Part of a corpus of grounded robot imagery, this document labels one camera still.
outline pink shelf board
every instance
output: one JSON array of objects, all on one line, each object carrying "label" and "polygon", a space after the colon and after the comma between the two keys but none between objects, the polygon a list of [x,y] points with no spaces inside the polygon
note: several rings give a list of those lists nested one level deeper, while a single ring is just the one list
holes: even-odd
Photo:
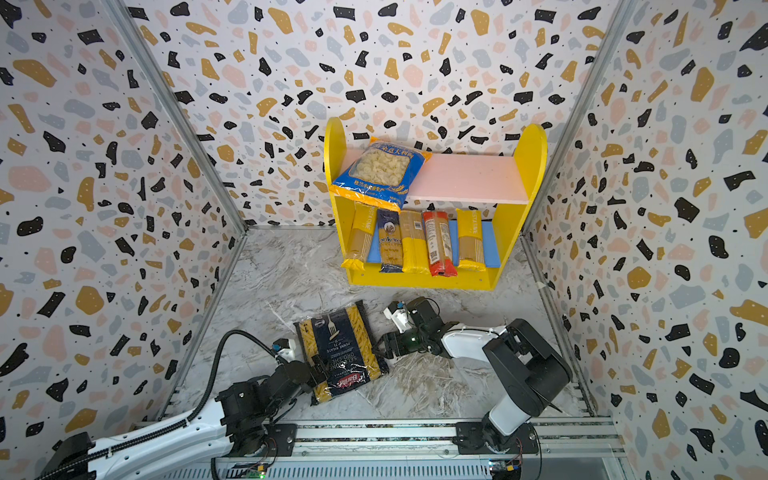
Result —
[{"label": "pink shelf board", "polygon": [[[341,171],[361,154],[348,149]],[[433,154],[411,184],[408,200],[525,205],[528,194],[513,157]]]}]

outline terrazzo patterned wall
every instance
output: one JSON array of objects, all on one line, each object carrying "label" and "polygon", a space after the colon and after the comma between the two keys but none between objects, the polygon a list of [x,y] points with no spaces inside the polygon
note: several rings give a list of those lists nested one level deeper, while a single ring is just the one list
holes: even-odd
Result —
[{"label": "terrazzo patterned wall", "polygon": [[638,478],[768,478],[766,7],[638,2],[530,233]]},{"label": "terrazzo patterned wall", "polygon": [[238,241],[98,2],[0,0],[0,477],[153,418]]},{"label": "terrazzo patterned wall", "polygon": [[328,118],[355,147],[486,154],[535,122],[554,150],[615,2],[128,4],[244,220],[324,225]]}]

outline red spaghetti package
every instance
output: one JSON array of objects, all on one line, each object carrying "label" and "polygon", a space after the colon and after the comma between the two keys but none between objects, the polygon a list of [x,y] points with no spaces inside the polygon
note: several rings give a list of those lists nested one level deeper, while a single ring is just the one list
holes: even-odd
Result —
[{"label": "red spaghetti package", "polygon": [[456,276],[451,248],[451,230],[446,212],[424,212],[424,228],[427,233],[429,272],[432,276]]}]

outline marble floor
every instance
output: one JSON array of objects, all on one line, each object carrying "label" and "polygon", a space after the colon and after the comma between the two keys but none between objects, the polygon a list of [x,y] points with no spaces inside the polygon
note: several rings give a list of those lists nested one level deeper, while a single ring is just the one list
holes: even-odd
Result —
[{"label": "marble floor", "polygon": [[[209,376],[221,336],[243,329],[267,344],[296,339],[294,322],[363,300],[375,342],[395,325],[382,311],[392,300],[428,296],[438,302],[444,321],[468,326],[498,326],[515,318],[529,321],[551,345],[557,343],[547,320],[528,261],[515,246],[493,292],[417,290],[350,286],[335,230],[251,230],[233,276],[203,337],[192,366],[167,414],[192,409]],[[275,362],[240,336],[227,341],[214,392],[232,382],[270,375]],[[304,395],[286,419],[480,418],[504,390],[487,363],[413,353],[392,364],[390,374],[330,402],[310,406]],[[584,416],[581,392],[566,387],[543,416]]]}]

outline pasta package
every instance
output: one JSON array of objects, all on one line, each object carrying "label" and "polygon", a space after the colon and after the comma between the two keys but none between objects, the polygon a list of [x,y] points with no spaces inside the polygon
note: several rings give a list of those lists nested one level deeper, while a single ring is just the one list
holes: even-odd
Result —
[{"label": "pasta package", "polygon": [[379,210],[379,252],[381,273],[402,273],[402,241],[397,212]]},{"label": "pasta package", "polygon": [[341,266],[359,272],[366,271],[365,262],[371,251],[374,228],[376,228],[376,207],[355,203],[352,235],[349,238],[349,248],[344,255]]},{"label": "pasta package", "polygon": [[306,361],[314,366],[313,358],[319,356],[328,372],[328,380],[314,388],[312,405],[327,402],[388,372],[386,362],[372,351],[362,301],[294,325]]},{"label": "pasta package", "polygon": [[485,272],[480,210],[456,210],[458,268]]},{"label": "pasta package", "polygon": [[399,212],[411,183],[431,156],[429,152],[373,137],[360,158],[329,185],[329,190],[341,197]]},{"label": "pasta package", "polygon": [[400,232],[402,233],[402,271],[405,273],[429,273],[427,240],[424,237],[421,213],[402,210],[400,212]]},{"label": "pasta package", "polygon": [[424,212],[424,228],[432,276],[456,276],[451,248],[451,230],[446,212]]}]

